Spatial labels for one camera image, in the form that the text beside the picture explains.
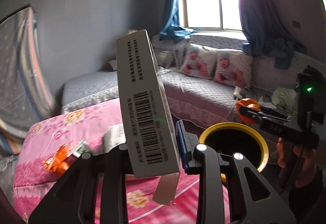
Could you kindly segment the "person's right hand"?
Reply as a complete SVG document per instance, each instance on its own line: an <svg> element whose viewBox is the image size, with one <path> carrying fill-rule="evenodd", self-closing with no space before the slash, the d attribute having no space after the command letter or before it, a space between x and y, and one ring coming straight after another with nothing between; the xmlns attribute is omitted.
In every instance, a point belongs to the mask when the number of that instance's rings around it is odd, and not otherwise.
<svg viewBox="0 0 326 224"><path fill-rule="evenodd" d="M278 139L277 152L280 174L280 187L302 188L312 182L317 174L316 150L302 145L290 145L282 138Z"/></svg>

